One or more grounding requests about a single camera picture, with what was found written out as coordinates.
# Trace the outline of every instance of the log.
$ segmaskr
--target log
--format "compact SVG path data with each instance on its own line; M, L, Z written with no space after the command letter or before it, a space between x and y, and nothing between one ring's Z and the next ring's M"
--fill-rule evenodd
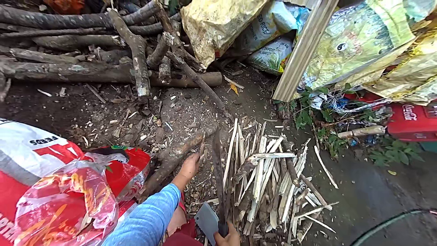
M175 20L175 21L181 21L181 17L180 17L180 13L177 13L173 16L170 17L171 20ZM129 30L131 30L131 32L137 34L137 35L141 35L141 36L148 36L148 35L156 35L159 33L162 33L163 31L163 26L161 24L161 22L152 24L152 25L147 25L147 26L129 26Z
M194 146L199 144L204 135L209 137L211 134L213 134L217 130L218 126L219 124L214 122L212 125L198 130L187 140L184 140L180 143L173 143L171 146L161 151L158 154L161 167L146 181L141 197L148 197L156 188L158 188L158 186L177 167L186 153L188 153L189 150Z
M116 35L62 35L37 37L32 40L39 46L65 51L73 51L90 45L126 47L125 41Z
M10 32L0 35L0 39L25 38L25 37L42 37L42 36L61 36L61 35L89 35L89 34L110 34L104 27L96 28L78 28L78 29L61 29L61 30L34 30L24 32Z
M163 59L161 60L161 64L159 67L159 76L158 76L158 81L160 81L162 84L169 84L171 82L170 68L171 68L170 59L167 56L164 56Z
M159 11L157 0L150 1L135 13L122 17L127 25L134 25L153 16ZM29 12L5 5L0 5L0 22L39 29L71 29L71 28L112 28L108 13L103 14L43 14Z
M141 36L135 35L129 30L115 9L108 8L108 14L114 23L114 28L131 48L138 96L148 96L150 94L150 82L146 64L146 42Z
M69 82L69 83L131 83L133 76L130 72L132 63L110 65L106 63L78 64L44 64L10 62L0 59L0 71L7 78L34 82ZM199 74L209 86L219 86L222 83L220 72ZM171 73L171 83L162 84L158 81L158 72L150 71L151 86L166 87L198 87L190 78L180 72Z
M19 48L9 48L5 46L0 46L0 55L38 61L42 63L72 63L72 64L79 63L79 60L74 57L56 56L56 55L50 55L38 51L19 49Z
M161 39L156 46L156 49L153 53L147 56L147 65L150 68L158 68L161 60L164 58L165 54L168 51L169 44L171 42L171 35L168 32L164 32L161 36Z

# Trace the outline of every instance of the red plastic crate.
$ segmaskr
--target red plastic crate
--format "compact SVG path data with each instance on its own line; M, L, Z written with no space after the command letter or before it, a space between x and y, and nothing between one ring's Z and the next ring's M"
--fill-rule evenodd
M393 110L388 133L402 141L437 141L437 118L428 118L426 107L414 104L391 103Z

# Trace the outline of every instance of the blue sleeve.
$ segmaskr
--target blue sleeve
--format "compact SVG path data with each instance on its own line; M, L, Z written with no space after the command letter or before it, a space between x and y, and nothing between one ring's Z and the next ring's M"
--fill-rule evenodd
M102 246L156 246L167 229L179 203L174 184L147 198L105 239Z

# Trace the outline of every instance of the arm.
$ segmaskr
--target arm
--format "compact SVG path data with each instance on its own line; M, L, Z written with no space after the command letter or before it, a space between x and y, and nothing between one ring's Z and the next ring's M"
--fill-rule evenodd
M156 246L167 229L180 193L197 173L196 161L199 154L188 157L173 179L160 192L138 205L104 241L103 246Z

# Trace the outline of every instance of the wooden plank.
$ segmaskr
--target wooden plank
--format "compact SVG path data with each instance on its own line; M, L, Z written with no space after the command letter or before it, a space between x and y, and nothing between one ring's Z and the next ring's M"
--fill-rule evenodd
M318 0L314 3L313 10L291 53L290 60L288 60L284 73L281 76L273 99L283 102L291 101L337 3L338 0Z

